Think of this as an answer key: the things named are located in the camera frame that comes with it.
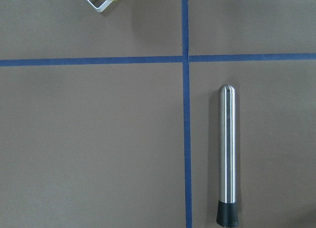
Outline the steel muddler black tip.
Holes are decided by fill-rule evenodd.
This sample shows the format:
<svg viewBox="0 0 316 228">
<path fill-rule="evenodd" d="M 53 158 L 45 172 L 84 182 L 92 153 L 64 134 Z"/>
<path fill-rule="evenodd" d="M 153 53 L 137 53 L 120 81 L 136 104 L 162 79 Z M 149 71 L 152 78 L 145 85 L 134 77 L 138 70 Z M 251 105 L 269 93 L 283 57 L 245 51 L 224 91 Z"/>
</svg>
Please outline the steel muddler black tip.
<svg viewBox="0 0 316 228">
<path fill-rule="evenodd" d="M 238 226 L 236 91 L 231 85 L 219 89 L 219 201 L 216 222 L 224 228 Z"/>
</svg>

